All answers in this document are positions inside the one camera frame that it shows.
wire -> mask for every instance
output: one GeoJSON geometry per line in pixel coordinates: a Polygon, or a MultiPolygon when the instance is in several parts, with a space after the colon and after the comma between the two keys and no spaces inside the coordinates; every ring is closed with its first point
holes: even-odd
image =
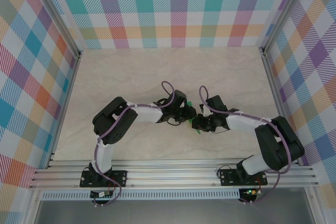
{"type": "Polygon", "coordinates": [[[172,126],[179,126],[179,125],[181,125],[181,122],[178,123],[178,124],[172,124],[172,123],[170,123],[170,122],[167,121],[167,124],[172,125],[172,126]]]}
{"type": "Polygon", "coordinates": [[[221,169],[222,167],[224,167],[224,166],[229,167],[228,165],[223,165],[223,166],[221,166],[221,167],[217,170],[217,177],[218,177],[218,178],[220,178],[220,176],[219,176],[219,171],[220,171],[220,169],[221,169]]]}
{"type": "Polygon", "coordinates": [[[267,198],[267,197],[270,195],[270,193],[277,187],[277,185],[278,185],[278,183],[279,183],[279,181],[280,181],[280,175],[281,175],[281,174],[285,174],[285,173],[287,173],[287,172],[290,170],[290,167],[291,167],[292,159],[291,159],[290,152],[289,152],[289,148],[288,148],[288,145],[287,145],[287,143],[286,143],[286,140],[285,140],[284,136],[281,134],[281,132],[278,130],[278,128],[277,128],[274,124],[272,124],[271,122],[269,122],[268,120],[266,120],[266,119],[264,119],[264,118],[259,118],[259,117],[257,117],[257,116],[253,116],[253,115],[249,115],[249,114],[244,114],[244,113],[228,112],[228,111],[220,111],[220,110],[215,110],[215,109],[211,108],[211,107],[205,102],[205,100],[204,100],[204,98],[203,98],[203,96],[202,96],[202,89],[205,90],[205,92],[206,92],[206,97],[208,98],[208,96],[209,96],[209,92],[208,92],[207,88],[206,88],[204,85],[202,85],[202,86],[200,86],[200,89],[198,90],[199,97],[200,97],[201,101],[203,102],[203,104],[204,104],[205,106],[207,106],[208,109],[210,109],[212,112],[220,113],[220,114],[227,114],[227,115],[239,115],[239,116],[244,116],[244,117],[246,117],[246,118],[250,118],[250,119],[254,119],[254,120],[259,120],[259,121],[262,121],[262,122],[264,122],[264,123],[267,123],[269,126],[271,126],[271,127],[275,130],[275,132],[276,132],[276,133],[278,134],[278,136],[280,137],[282,143],[284,144],[284,148],[285,148],[285,150],[286,150],[287,159],[288,159],[288,165],[287,165],[287,168],[286,168],[283,172],[278,172],[278,171],[266,171],[267,173],[278,174],[278,178],[277,178],[277,181],[274,183],[272,189],[268,192],[268,194],[264,195],[264,196],[263,196],[262,198],[260,198],[260,199],[255,200],[254,203],[256,203],[256,202],[260,202],[260,201],[264,200],[264,199],[267,198]]]}
{"type": "Polygon", "coordinates": [[[214,133],[214,134],[219,134],[219,133],[223,133],[223,132],[226,132],[228,130],[225,130],[225,131],[221,131],[221,132],[214,132],[214,131],[211,131],[211,133],[214,133]]]}
{"type": "Polygon", "coordinates": [[[109,178],[108,176],[106,176],[101,170],[100,170],[100,168],[99,168],[99,166],[98,166],[98,163],[97,163],[97,156],[98,156],[98,147],[99,147],[99,145],[101,144],[101,140],[104,138],[104,137],[106,137],[108,134],[110,134],[110,132],[114,129],[114,127],[117,125],[117,123],[119,123],[119,121],[120,121],[120,119],[122,118],[122,116],[126,113],[126,111],[127,110],[129,110],[129,109],[131,109],[131,108],[133,108],[133,107],[136,107],[136,106],[139,106],[139,107],[150,107],[150,108],[153,108],[153,109],[163,109],[163,108],[165,108],[165,107],[167,107],[167,106],[169,106],[170,104],[172,104],[172,102],[174,101],[174,98],[175,98],[175,89],[174,89],[174,87],[173,87],[173,85],[171,85],[171,83],[170,82],[168,82],[168,81],[162,81],[161,82],[161,86],[162,86],[162,88],[163,88],[163,90],[167,93],[167,94],[169,94],[169,92],[167,91],[167,89],[165,88],[165,86],[164,86],[164,84],[168,84],[170,87],[171,87],[171,89],[172,89],[172,98],[171,98],[171,100],[167,103],[167,104],[165,104],[165,105],[163,105],[163,106],[152,106],[152,105],[149,105],[149,104],[132,104],[132,105],[129,105],[129,106],[127,106],[121,113],[120,113],[120,115],[118,116],[118,118],[116,119],[116,121],[112,124],[112,126],[105,132],[105,133],[103,133],[102,135],[100,135],[98,138],[97,138],[97,144],[96,144],[96,148],[94,149],[94,165],[95,165],[95,167],[96,167],[96,171],[103,177],[103,178],[105,178],[105,179],[107,179],[108,181],[111,181],[112,183],[114,183],[116,186],[118,186],[119,187],[119,193],[113,198],[113,199],[111,199],[111,200],[109,200],[107,203],[105,203],[105,204],[102,204],[102,205],[99,205],[99,204],[97,204],[96,203],[96,199],[93,199],[93,202],[94,202],[94,204],[95,204],[95,206],[100,206],[100,207],[103,207],[103,206],[108,206],[109,204],[111,204],[111,203],[113,203],[114,201],[116,201],[116,199],[118,199],[119,197],[120,197],[120,195],[121,195],[121,185],[118,183],[118,182],[116,182],[114,179],[112,179],[112,178],[109,178]]]}
{"type": "Polygon", "coordinates": [[[116,185],[114,184],[114,189],[113,189],[113,191],[112,191],[112,194],[113,194],[113,193],[114,193],[114,191],[116,190],[116,189],[115,189],[115,188],[116,188],[115,186],[116,186],[116,185]]]}
{"type": "Polygon", "coordinates": [[[258,177],[255,177],[255,179],[258,180],[258,182],[259,182],[259,190],[261,190],[261,181],[260,181],[260,179],[258,177]]]}

metal frame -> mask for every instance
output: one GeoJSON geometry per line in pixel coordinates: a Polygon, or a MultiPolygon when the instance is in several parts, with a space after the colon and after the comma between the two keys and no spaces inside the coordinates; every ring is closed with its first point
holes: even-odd
{"type": "Polygon", "coordinates": [[[273,46],[276,39],[278,38],[283,26],[285,25],[288,17],[292,13],[292,11],[293,11],[297,2],[298,2],[298,0],[288,0],[286,5],[284,6],[280,17],[279,17],[277,23],[274,25],[274,28],[273,28],[272,32],[270,33],[270,35],[268,37],[268,40],[265,44],[265,47],[264,47],[265,56],[267,56],[267,53],[268,53],[269,49],[273,46]]]}
{"type": "Polygon", "coordinates": [[[82,46],[82,49],[87,49],[87,45],[86,45],[86,42],[85,42],[85,39],[83,38],[83,35],[82,33],[80,32],[79,30],[79,27],[69,9],[69,6],[67,4],[67,2],[65,0],[58,0],[58,3],[59,5],[61,6],[63,12],[64,12],[64,15],[66,16],[67,20],[69,21],[70,23],[70,26],[72,27],[72,29],[74,30],[76,36],[77,36],[77,39],[79,41],[79,44],[82,46]]]}
{"type": "Polygon", "coordinates": [[[57,144],[58,144],[59,136],[61,134],[62,126],[63,126],[64,119],[65,119],[65,115],[66,115],[68,105],[69,105],[69,102],[70,102],[72,89],[74,88],[74,85],[75,85],[75,79],[76,79],[76,76],[77,76],[81,55],[82,55],[82,53],[79,55],[79,58],[76,59],[76,61],[75,61],[75,67],[73,69],[73,74],[72,74],[72,77],[71,77],[69,90],[68,90],[68,93],[67,93],[67,96],[65,98],[64,105],[63,105],[63,108],[62,108],[62,111],[61,111],[61,114],[60,114],[59,123],[58,123],[57,128],[56,128],[56,133],[55,133],[55,137],[54,137],[54,140],[53,140],[53,144],[51,146],[50,153],[48,153],[49,159],[47,159],[44,163],[45,169],[48,168],[48,164],[49,164],[50,160],[54,159],[55,150],[56,150],[56,147],[57,147],[57,144]]]}
{"type": "MultiPolygon", "coordinates": [[[[191,159],[113,161],[113,169],[127,170],[127,185],[124,190],[134,189],[215,189],[250,188],[250,186],[222,187],[217,170],[222,165],[235,168],[241,159],[191,159]]],[[[79,187],[81,172],[90,161],[50,161],[48,169],[36,170],[31,190],[85,190],[79,187]]],[[[272,187],[277,175],[267,176],[272,187]]],[[[281,177],[279,187],[314,187],[318,182],[309,166],[293,163],[292,169],[281,177]]]]}
{"type": "Polygon", "coordinates": [[[45,9],[48,11],[51,19],[58,28],[60,34],[64,38],[71,52],[76,55],[77,58],[80,57],[81,50],[77,47],[72,35],[69,32],[69,29],[65,25],[60,13],[57,11],[56,6],[54,5],[53,0],[41,0],[45,9]]]}
{"type": "MultiPolygon", "coordinates": [[[[282,116],[284,116],[285,118],[288,119],[288,117],[285,113],[285,110],[283,108],[284,106],[283,106],[283,103],[281,101],[281,96],[280,96],[279,90],[277,89],[275,81],[274,81],[275,77],[273,76],[273,73],[271,71],[268,58],[265,55],[266,51],[263,52],[263,50],[261,48],[259,49],[259,51],[260,51],[260,56],[261,56],[262,62],[263,62],[264,67],[265,67],[265,72],[266,72],[266,75],[267,75],[269,85],[271,87],[271,91],[272,91],[272,94],[273,94],[273,98],[274,98],[278,113],[279,113],[279,115],[282,115],[282,116]]],[[[303,161],[302,161],[301,158],[298,159],[298,163],[299,163],[299,165],[303,165],[303,161]]],[[[305,191],[306,191],[308,203],[309,203],[310,209],[312,211],[315,222],[318,223],[318,224],[327,224],[327,221],[326,221],[326,219],[323,215],[323,211],[322,211],[322,207],[321,207],[321,198],[320,198],[319,193],[318,193],[318,188],[308,186],[308,187],[305,187],[305,191]]]]}

checkered pattern wallpaper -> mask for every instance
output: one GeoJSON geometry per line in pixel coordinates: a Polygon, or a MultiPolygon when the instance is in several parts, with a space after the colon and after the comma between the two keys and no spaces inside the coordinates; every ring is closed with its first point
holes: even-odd
{"type": "Polygon", "coordinates": [[[0,0],[0,223],[18,223],[75,58],[40,0],[0,0]]]}
{"type": "Polygon", "coordinates": [[[299,0],[269,59],[290,123],[336,220],[336,0],[299,0]]]}
{"type": "Polygon", "coordinates": [[[89,48],[146,48],[255,45],[275,0],[65,1],[89,48]]]}
{"type": "Polygon", "coordinates": [[[266,44],[266,42],[267,42],[267,40],[268,40],[268,38],[269,38],[269,35],[270,35],[270,33],[272,32],[272,30],[273,30],[273,28],[274,28],[274,25],[275,25],[275,24],[277,23],[277,21],[279,20],[279,17],[280,17],[280,15],[281,15],[282,10],[283,10],[284,6],[286,5],[287,1],[288,1],[288,0],[282,0],[282,1],[281,1],[281,4],[279,5],[279,7],[278,7],[278,9],[277,9],[277,11],[276,11],[276,13],[275,13],[273,19],[272,19],[271,25],[268,27],[268,30],[267,30],[267,32],[266,32],[266,35],[265,35],[265,37],[264,37],[264,39],[263,39],[263,41],[262,41],[262,43],[261,43],[261,47],[264,47],[264,46],[265,46],[265,44],[266,44]]]}
{"type": "Polygon", "coordinates": [[[77,38],[77,35],[76,35],[76,33],[75,33],[73,27],[71,26],[71,23],[70,23],[69,19],[68,19],[67,16],[65,15],[64,10],[62,9],[62,7],[61,7],[59,1],[58,1],[58,0],[52,0],[52,1],[54,2],[54,5],[55,5],[55,7],[57,8],[58,13],[61,15],[61,17],[62,17],[62,19],[63,19],[63,21],[64,21],[64,24],[65,24],[66,27],[69,29],[69,32],[70,32],[70,34],[72,35],[72,38],[73,38],[75,44],[77,45],[77,47],[78,47],[79,49],[82,49],[82,50],[83,50],[84,47],[80,44],[80,42],[79,42],[79,40],[78,40],[78,38],[77,38]]]}

beige table surface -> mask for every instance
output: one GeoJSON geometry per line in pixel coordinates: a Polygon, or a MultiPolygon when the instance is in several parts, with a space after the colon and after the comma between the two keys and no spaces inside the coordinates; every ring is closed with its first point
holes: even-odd
{"type": "MultiPolygon", "coordinates": [[[[166,98],[161,81],[187,94],[200,113],[200,85],[230,108],[274,118],[277,109],[257,47],[85,50],[54,160],[93,158],[92,119],[117,96],[133,103],[166,98]]],[[[228,131],[198,134],[188,122],[134,123],[113,159],[243,158],[259,152],[256,138],[228,131]]]]}

black mounting plate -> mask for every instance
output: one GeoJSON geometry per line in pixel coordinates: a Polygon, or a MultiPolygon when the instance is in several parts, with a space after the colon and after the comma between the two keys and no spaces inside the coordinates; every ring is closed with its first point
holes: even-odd
{"type": "MultiPolygon", "coordinates": [[[[100,181],[95,181],[91,179],[92,174],[89,170],[84,170],[81,175],[81,180],[79,183],[79,187],[112,187],[111,182],[105,178],[102,178],[100,181]]],[[[121,187],[126,186],[127,181],[127,171],[126,170],[112,170],[109,171],[110,178],[114,179],[116,182],[120,184],[121,187]]]]}
{"type": "Polygon", "coordinates": [[[267,177],[264,172],[256,173],[253,177],[248,178],[243,183],[240,181],[236,173],[236,169],[220,169],[219,177],[221,178],[221,186],[259,186],[259,181],[256,178],[259,178],[262,186],[266,186],[268,184],[267,177]]]}

